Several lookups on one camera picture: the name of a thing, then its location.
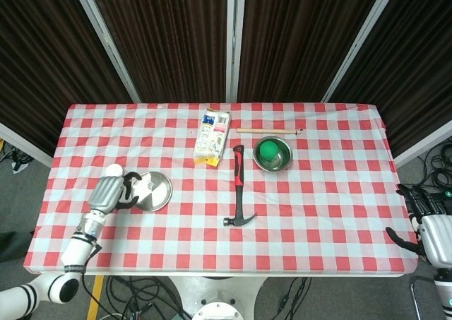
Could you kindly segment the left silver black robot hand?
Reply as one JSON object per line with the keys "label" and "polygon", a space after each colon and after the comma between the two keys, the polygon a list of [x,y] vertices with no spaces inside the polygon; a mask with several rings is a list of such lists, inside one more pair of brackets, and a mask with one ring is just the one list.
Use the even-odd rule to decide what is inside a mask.
{"label": "left silver black robot hand", "polygon": [[101,177],[90,195],[90,209],[107,215],[113,210],[134,207],[140,196],[132,196],[132,184],[133,181],[140,182],[142,180],[143,177],[137,172],[129,172],[124,176]]}

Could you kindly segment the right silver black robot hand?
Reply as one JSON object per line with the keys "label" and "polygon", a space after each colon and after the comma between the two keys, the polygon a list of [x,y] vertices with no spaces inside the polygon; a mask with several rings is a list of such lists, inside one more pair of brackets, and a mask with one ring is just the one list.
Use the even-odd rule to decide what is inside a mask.
{"label": "right silver black robot hand", "polygon": [[410,207],[409,219],[417,241],[405,241],[387,227],[390,239],[399,247],[423,256],[435,268],[450,268],[451,192],[431,194],[420,186],[399,184],[397,193]]}

